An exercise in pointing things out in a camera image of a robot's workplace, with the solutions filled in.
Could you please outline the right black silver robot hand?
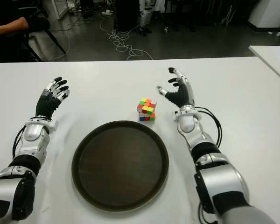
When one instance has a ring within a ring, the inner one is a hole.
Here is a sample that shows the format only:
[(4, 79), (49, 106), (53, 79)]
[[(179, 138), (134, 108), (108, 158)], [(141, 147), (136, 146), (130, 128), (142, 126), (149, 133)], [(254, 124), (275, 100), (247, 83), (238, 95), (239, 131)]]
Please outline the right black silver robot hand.
[(178, 108), (188, 105), (195, 106), (193, 90), (187, 77), (177, 68), (169, 67), (168, 71), (176, 75), (175, 78), (168, 80), (168, 82), (178, 89), (175, 92), (170, 92), (161, 86), (157, 86), (158, 92)]

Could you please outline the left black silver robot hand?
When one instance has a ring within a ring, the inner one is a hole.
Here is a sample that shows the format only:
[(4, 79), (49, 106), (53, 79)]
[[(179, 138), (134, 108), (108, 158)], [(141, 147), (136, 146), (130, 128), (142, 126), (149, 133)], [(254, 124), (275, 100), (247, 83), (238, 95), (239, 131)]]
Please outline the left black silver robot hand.
[(45, 87), (36, 105), (36, 117), (51, 120), (54, 111), (70, 94), (69, 86), (66, 84), (67, 80), (57, 77)]

